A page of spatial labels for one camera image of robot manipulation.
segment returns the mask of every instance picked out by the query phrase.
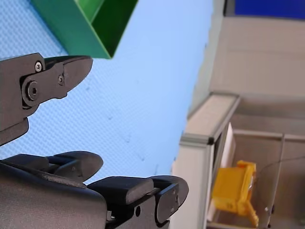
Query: yellow toy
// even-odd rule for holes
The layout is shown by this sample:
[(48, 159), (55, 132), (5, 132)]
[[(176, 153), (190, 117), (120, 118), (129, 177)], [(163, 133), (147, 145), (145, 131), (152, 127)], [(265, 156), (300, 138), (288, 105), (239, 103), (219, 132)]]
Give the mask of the yellow toy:
[(258, 216), (251, 205), (256, 164), (238, 161), (237, 167), (220, 168), (214, 185), (212, 199), (218, 210), (249, 217), (258, 227)]

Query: blue textured mat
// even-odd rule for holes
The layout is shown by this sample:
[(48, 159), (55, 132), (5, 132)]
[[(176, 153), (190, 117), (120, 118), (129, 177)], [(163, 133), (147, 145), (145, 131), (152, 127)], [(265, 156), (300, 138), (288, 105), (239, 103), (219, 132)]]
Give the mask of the blue textured mat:
[[(212, 0), (140, 0), (113, 60), (95, 59), (68, 97), (29, 117), (30, 130), (0, 148), (49, 156), (87, 150), (105, 176), (169, 174), (208, 39)], [(66, 55), (29, 0), (0, 1), (0, 58)]]

